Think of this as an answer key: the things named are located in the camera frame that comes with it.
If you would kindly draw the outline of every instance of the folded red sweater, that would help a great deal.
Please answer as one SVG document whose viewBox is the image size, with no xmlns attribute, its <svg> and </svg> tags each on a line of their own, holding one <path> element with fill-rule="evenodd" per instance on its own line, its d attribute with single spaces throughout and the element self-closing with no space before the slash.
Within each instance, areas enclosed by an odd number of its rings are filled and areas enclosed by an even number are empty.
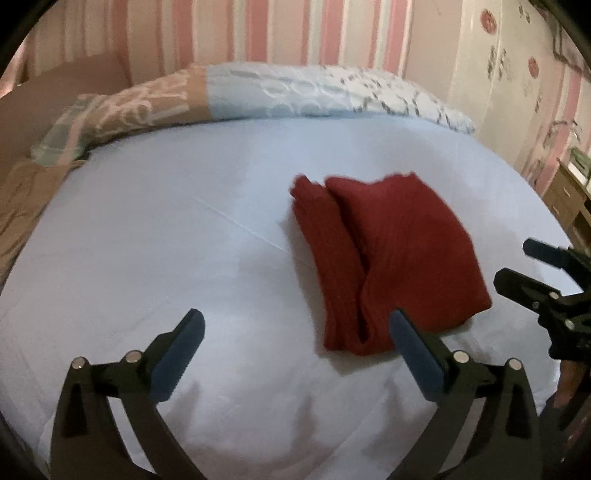
<svg viewBox="0 0 591 480">
<path fill-rule="evenodd" d="M 387 322 L 397 308 L 440 332 L 491 307 L 470 236 L 414 173 L 325 184 L 300 176 L 291 195 L 324 295 L 327 349 L 392 349 Z"/>
</svg>

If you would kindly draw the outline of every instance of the pillow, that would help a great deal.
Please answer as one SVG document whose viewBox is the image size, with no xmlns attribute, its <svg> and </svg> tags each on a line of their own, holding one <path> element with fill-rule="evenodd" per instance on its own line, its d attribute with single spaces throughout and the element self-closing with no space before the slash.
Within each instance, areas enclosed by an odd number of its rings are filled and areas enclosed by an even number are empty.
<svg viewBox="0 0 591 480">
<path fill-rule="evenodd" d="M 0 185 L 78 95 L 111 95 L 128 87 L 119 58 L 106 53 L 64 63 L 0 98 Z"/>
</svg>

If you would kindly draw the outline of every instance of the blue gripper pad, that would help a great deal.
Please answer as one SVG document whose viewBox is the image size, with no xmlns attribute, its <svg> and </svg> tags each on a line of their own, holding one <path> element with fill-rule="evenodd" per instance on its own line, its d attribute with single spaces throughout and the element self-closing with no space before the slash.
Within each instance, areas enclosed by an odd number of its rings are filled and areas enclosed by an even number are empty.
<svg viewBox="0 0 591 480">
<path fill-rule="evenodd" d="M 433 402 L 442 400 L 446 390 L 447 371 L 442 359 L 437 359 L 436 355 L 445 354 L 446 351 L 449 354 L 447 347 L 436 337 L 431 338 L 428 345 L 401 310 L 394 310 L 390 314 L 389 331 L 390 338 L 402 354 L 423 397 Z"/>
<path fill-rule="evenodd" d="M 205 336 L 205 319 L 191 309 L 172 332 L 158 335 L 145 351 L 150 399 L 167 401 Z"/>
</svg>

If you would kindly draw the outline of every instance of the pink stripe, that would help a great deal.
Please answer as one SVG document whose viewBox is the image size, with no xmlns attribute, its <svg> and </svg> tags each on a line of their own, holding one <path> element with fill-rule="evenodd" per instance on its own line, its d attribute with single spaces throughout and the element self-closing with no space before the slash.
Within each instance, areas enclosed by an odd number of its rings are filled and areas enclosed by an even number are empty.
<svg viewBox="0 0 591 480">
<path fill-rule="evenodd" d="M 109 0 L 105 0 L 105 51 L 109 51 Z M 66 42 L 64 42 L 64 57 L 66 55 Z"/>
<path fill-rule="evenodd" d="M 61 18 L 61 26 L 63 28 L 63 35 L 61 39 L 61 62 L 66 63 L 66 4 L 64 4 L 64 11 Z"/>
<path fill-rule="evenodd" d="M 111 21 L 113 22 L 113 45 L 127 78 L 131 79 L 131 68 L 129 66 L 129 50 L 127 47 L 127 3 L 128 0 L 118 0 L 113 2 L 111 10 Z"/>
<path fill-rule="evenodd" d="M 162 47 L 162 0 L 156 2 L 156 55 L 158 56 L 158 71 L 163 77 L 164 73 L 164 49 Z"/>
<path fill-rule="evenodd" d="M 228 0 L 228 61 L 234 61 L 234 2 Z"/>
<path fill-rule="evenodd" d="M 82 57 L 86 57 L 88 55 L 88 42 L 86 40 L 86 0 L 80 0 L 82 6 L 80 7 L 82 12 Z"/>
<path fill-rule="evenodd" d="M 301 32 L 301 56 L 300 65 L 308 65 L 308 37 L 310 36 L 310 2 L 304 0 L 304 18 Z"/>
<path fill-rule="evenodd" d="M 569 94 L 566 97 L 566 106 L 564 107 L 563 119 L 570 121 L 574 119 L 574 115 L 577 112 L 577 103 L 579 103 L 579 92 L 581 88 L 581 74 L 576 70 L 571 70 L 570 83 L 569 83 Z M 541 196 L 546 193 L 546 190 L 550 186 L 556 171 L 558 170 L 558 162 L 560 161 L 559 156 L 561 155 L 566 143 L 569 139 L 569 129 L 567 127 L 559 127 L 554 147 L 552 148 L 548 159 L 546 160 L 546 167 L 540 174 L 538 182 L 536 182 L 535 191 Z"/>
<path fill-rule="evenodd" d="M 380 0 L 374 0 L 374 24 L 371 31 L 371 43 L 369 46 L 369 61 L 370 69 L 375 68 L 375 51 L 378 48 L 378 29 L 379 29 L 379 14 L 382 3 Z"/>
<path fill-rule="evenodd" d="M 191 0 L 174 0 L 173 15 L 177 39 L 177 68 L 183 69 L 193 63 Z"/>
<path fill-rule="evenodd" d="M 407 4 L 408 0 L 392 0 L 388 39 L 386 41 L 386 53 L 384 57 L 384 70 L 393 73 L 398 71 L 398 64 L 400 63 L 402 54 Z"/>
<path fill-rule="evenodd" d="M 269 0 L 246 0 L 246 59 L 267 61 Z"/>
<path fill-rule="evenodd" d="M 326 65 L 338 64 L 342 25 L 343 0 L 324 0 L 320 63 Z"/>
</svg>

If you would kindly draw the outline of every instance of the black clamp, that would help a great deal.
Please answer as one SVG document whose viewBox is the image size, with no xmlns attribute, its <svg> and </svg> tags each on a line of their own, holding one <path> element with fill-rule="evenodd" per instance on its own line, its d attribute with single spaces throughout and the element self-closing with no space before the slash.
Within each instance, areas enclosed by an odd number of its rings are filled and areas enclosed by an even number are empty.
<svg viewBox="0 0 591 480">
<path fill-rule="evenodd" d="M 540 315 L 538 323 L 550 335 L 551 358 L 591 365 L 591 258 L 572 248 L 552 247 L 532 238 L 524 242 L 523 251 L 564 270 L 583 292 L 562 296 L 560 290 L 510 268 L 496 273 L 496 291 Z"/>
</svg>

